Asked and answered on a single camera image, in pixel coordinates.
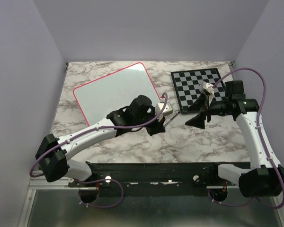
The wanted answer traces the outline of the blue whiteboard marker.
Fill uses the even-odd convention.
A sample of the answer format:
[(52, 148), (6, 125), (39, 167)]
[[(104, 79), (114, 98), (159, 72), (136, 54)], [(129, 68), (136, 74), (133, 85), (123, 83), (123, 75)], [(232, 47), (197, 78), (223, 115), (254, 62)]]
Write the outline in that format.
[(178, 111), (174, 116), (172, 116), (171, 119), (169, 119), (169, 120), (164, 124), (164, 128), (166, 128), (179, 114), (181, 114), (180, 111)]

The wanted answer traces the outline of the pink framed whiteboard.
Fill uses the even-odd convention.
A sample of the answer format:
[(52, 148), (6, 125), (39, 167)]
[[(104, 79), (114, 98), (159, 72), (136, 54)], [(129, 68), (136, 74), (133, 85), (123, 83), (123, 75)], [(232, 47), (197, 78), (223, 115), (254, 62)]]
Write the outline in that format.
[(128, 106), (139, 95), (147, 96), (153, 106), (160, 102), (160, 95), (141, 62), (78, 86), (73, 95), (89, 126)]

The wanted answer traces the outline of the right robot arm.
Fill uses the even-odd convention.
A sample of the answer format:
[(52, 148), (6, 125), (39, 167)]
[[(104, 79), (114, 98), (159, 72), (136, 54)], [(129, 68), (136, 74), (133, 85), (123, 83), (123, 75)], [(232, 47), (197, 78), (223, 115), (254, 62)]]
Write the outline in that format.
[(248, 197), (275, 197), (284, 186), (284, 167), (275, 156), (262, 124), (257, 100), (247, 99), (241, 80), (225, 84), (225, 100), (214, 101), (213, 85), (203, 82), (200, 96), (189, 107), (197, 116), (185, 125), (199, 129), (205, 128), (212, 116), (231, 115), (239, 126), (250, 158), (250, 169), (242, 169), (233, 164), (220, 164), (208, 174), (209, 182), (220, 185), (227, 180), (239, 187)]

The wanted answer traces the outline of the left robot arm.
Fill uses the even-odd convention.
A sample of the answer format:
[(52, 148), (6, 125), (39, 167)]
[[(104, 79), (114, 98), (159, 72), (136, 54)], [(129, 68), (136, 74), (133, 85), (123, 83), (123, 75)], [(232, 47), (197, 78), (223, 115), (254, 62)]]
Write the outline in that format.
[(128, 106), (112, 111), (105, 118), (78, 132), (55, 137), (46, 135), (35, 155), (36, 165), (42, 171), (46, 181), (55, 182), (62, 177), (78, 179), (84, 186), (95, 183), (95, 174), (90, 164), (73, 160), (83, 150), (105, 140), (110, 140), (134, 129), (145, 128), (150, 136), (164, 133), (164, 111), (168, 105), (168, 96), (156, 106), (144, 96), (137, 96)]

